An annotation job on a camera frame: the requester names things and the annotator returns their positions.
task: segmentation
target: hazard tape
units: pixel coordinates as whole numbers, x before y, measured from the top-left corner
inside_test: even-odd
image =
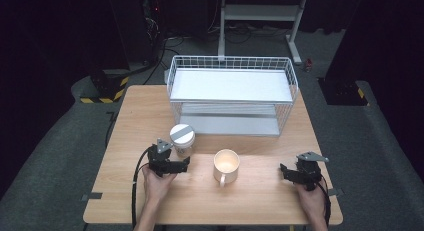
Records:
[[[121,83],[119,85],[119,88],[115,95],[112,95],[112,97],[80,97],[80,101],[82,103],[114,103],[118,102],[125,91],[125,86],[128,83],[129,77],[126,77],[121,80]]]
[[[362,101],[365,101],[365,102],[367,102],[367,106],[370,106],[370,103],[367,101],[367,99],[365,98],[365,93],[364,93],[364,91],[362,91],[362,89],[360,89],[360,88],[358,88],[358,94],[359,94],[359,97],[362,99]]]

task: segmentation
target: wire basket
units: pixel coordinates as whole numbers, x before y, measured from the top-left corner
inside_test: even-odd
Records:
[[[175,123],[200,134],[279,136],[299,88],[289,58],[174,56],[167,90]]]

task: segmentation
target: wooden table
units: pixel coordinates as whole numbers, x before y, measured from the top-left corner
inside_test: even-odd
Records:
[[[142,152],[157,138],[169,141],[174,126],[166,86],[128,88],[88,201],[87,223],[131,223],[132,177]],[[280,137],[196,135],[187,173],[178,174],[158,215],[160,224],[307,224],[293,184],[282,178],[279,164],[296,169],[296,155],[321,154],[299,94]],[[213,158],[221,149],[240,155],[238,179],[224,188],[213,177]],[[177,160],[175,151],[171,160]],[[323,176],[332,187],[325,164]],[[143,175],[137,188],[137,214],[144,202]],[[343,221],[332,196],[330,224]]]

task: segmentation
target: forearm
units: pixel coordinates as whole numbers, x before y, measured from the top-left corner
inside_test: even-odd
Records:
[[[324,217],[308,217],[313,231],[328,231]]]
[[[159,205],[160,202],[157,200],[146,200],[134,231],[149,231],[154,229]]]

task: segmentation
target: hand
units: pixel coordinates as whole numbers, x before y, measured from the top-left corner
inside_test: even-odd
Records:
[[[144,175],[144,192],[146,194],[146,200],[141,210],[140,219],[134,228],[134,230],[137,231],[154,229],[159,206],[168,194],[172,181],[177,177],[177,174],[159,177],[148,167],[148,165],[142,167],[142,171]]]
[[[325,188],[323,180],[320,181],[321,186]],[[300,205],[308,216],[314,231],[328,230],[325,222],[325,196],[322,190],[317,186],[312,191],[307,191],[306,187],[301,184],[294,184],[299,193]]]
[[[166,197],[172,181],[177,174],[169,174],[168,176],[159,177],[152,171],[148,165],[142,168],[144,175],[144,192],[146,193],[146,202],[155,201],[162,202]]]

